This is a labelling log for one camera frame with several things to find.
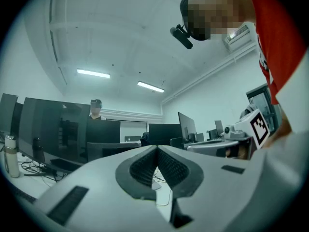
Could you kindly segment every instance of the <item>keyboard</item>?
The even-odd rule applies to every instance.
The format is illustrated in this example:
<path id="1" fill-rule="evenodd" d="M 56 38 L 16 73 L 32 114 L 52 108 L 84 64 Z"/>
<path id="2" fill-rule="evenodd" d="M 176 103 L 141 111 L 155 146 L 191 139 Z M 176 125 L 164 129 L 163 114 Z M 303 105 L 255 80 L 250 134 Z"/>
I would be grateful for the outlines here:
<path id="1" fill-rule="evenodd" d="M 52 163 L 52 165 L 55 165 L 56 167 L 60 169 L 70 171 L 70 172 L 74 172 L 76 169 L 81 167 L 81 165 L 77 165 L 77 164 L 71 163 L 63 159 L 52 159 L 50 160 L 50 162 Z"/>
<path id="2" fill-rule="evenodd" d="M 37 199 L 26 194 L 25 192 L 23 192 L 22 190 L 18 189 L 16 186 L 14 186 L 11 182 L 7 181 L 8 187 L 10 188 L 12 194 L 16 197 L 19 198 L 23 198 L 27 201 L 29 201 L 30 203 L 33 203 L 34 201 L 36 201 Z"/>

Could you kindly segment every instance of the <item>computer monitor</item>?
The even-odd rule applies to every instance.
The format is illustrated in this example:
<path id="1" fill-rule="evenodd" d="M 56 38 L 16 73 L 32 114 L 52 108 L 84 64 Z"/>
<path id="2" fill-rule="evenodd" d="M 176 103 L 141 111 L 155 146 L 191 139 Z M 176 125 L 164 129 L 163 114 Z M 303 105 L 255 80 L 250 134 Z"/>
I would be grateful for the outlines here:
<path id="1" fill-rule="evenodd" d="M 209 140 L 214 140 L 219 137 L 217 129 L 209 130 L 208 135 L 209 135 Z"/>
<path id="2" fill-rule="evenodd" d="M 179 123 L 180 123 L 181 129 L 182 129 L 183 140 L 185 142 L 188 142 L 189 134 L 197 133 L 194 120 L 179 112 L 178 112 L 178 117 L 179 117 Z"/>
<path id="3" fill-rule="evenodd" d="M 56 159 L 60 159 L 57 163 L 86 163 L 80 154 L 86 151 L 89 114 L 90 105 L 26 98 L 19 125 L 19 151 L 51 168 Z"/>
<path id="4" fill-rule="evenodd" d="M 127 143 L 127 144 L 87 143 L 88 161 L 93 161 L 102 157 L 115 155 L 139 147 L 140 146 L 138 143 Z"/>
<path id="5" fill-rule="evenodd" d="M 169 145 L 172 138 L 182 137 L 180 124 L 149 124 L 149 143 Z"/>
<path id="6" fill-rule="evenodd" d="M 216 124 L 218 135 L 223 133 L 222 121 L 221 120 L 215 120 L 214 123 Z"/>
<path id="7" fill-rule="evenodd" d="M 0 101 L 0 141 L 12 134 L 12 119 L 18 96 L 3 94 Z"/>
<path id="8" fill-rule="evenodd" d="M 120 121 L 89 119 L 87 126 L 88 143 L 120 143 Z"/>
<path id="9" fill-rule="evenodd" d="M 23 111 L 23 104 L 16 102 L 11 125 L 11 135 L 15 136 L 15 138 L 17 139 L 16 142 L 18 142 L 19 137 L 19 124 L 22 111 Z"/>

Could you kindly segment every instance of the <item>head-mounted camera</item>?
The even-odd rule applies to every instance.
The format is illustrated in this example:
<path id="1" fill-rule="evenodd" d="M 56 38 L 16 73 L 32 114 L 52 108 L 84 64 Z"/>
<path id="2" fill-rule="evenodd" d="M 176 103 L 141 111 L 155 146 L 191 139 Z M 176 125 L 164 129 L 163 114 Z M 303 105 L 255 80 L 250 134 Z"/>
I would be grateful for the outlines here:
<path id="1" fill-rule="evenodd" d="M 204 41 L 211 37 L 211 31 L 208 28 L 194 28 L 193 20 L 194 18 L 188 18 L 189 16 L 193 17 L 193 11 L 189 12 L 188 0 L 182 0 L 180 2 L 180 11 L 183 16 L 184 25 L 177 25 L 175 28 L 170 29 L 170 33 L 179 40 L 187 49 L 193 47 L 192 43 L 189 41 L 189 38 L 192 37 L 198 41 Z"/>
<path id="2" fill-rule="evenodd" d="M 92 99 L 90 105 L 92 108 L 102 108 L 102 102 L 98 99 Z"/>

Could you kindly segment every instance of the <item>red shirt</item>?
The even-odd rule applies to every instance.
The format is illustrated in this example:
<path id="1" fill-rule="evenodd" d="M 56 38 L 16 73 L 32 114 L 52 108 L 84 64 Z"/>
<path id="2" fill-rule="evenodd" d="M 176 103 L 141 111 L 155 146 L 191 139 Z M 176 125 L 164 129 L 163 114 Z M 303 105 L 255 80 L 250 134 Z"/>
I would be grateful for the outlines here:
<path id="1" fill-rule="evenodd" d="M 278 104 L 275 96 L 299 65 L 306 44 L 278 0 L 252 2 L 260 46 L 260 67 L 271 92 L 271 103 Z"/>

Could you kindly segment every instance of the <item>white wall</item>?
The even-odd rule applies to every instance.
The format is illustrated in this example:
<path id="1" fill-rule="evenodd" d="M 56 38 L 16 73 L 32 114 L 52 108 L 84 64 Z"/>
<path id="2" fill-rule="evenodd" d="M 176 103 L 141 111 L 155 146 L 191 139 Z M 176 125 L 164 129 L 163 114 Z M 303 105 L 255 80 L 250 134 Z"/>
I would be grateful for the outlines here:
<path id="1" fill-rule="evenodd" d="M 26 31 L 34 53 L 53 84 L 64 93 L 66 82 L 53 52 L 49 28 L 50 0 L 30 0 L 23 9 Z"/>
<path id="2" fill-rule="evenodd" d="M 127 136 L 140 136 L 147 130 L 147 124 L 143 122 L 121 121 L 120 141 L 124 142 Z"/>
<path id="3" fill-rule="evenodd" d="M 127 111 L 134 113 L 146 113 L 146 114 L 161 114 L 161 107 L 159 103 L 143 102 L 138 99 L 119 98 L 117 96 L 108 96 L 103 94 L 103 91 L 83 92 L 82 90 L 74 90 L 71 92 L 68 89 L 66 93 L 66 101 L 82 104 L 90 104 L 91 99 L 100 99 L 104 109 L 110 109 L 115 111 Z"/>
<path id="4" fill-rule="evenodd" d="M 38 61 L 25 28 L 21 14 L 12 26 L 0 55 L 0 97 L 2 93 L 25 97 L 62 101 L 62 93 L 46 75 Z"/>
<path id="5" fill-rule="evenodd" d="M 195 121 L 198 133 L 215 129 L 215 120 L 223 126 L 239 120 L 249 105 L 246 92 L 266 83 L 259 67 L 258 54 L 252 51 L 203 82 L 163 105 L 164 123 L 179 123 L 177 112 Z"/>

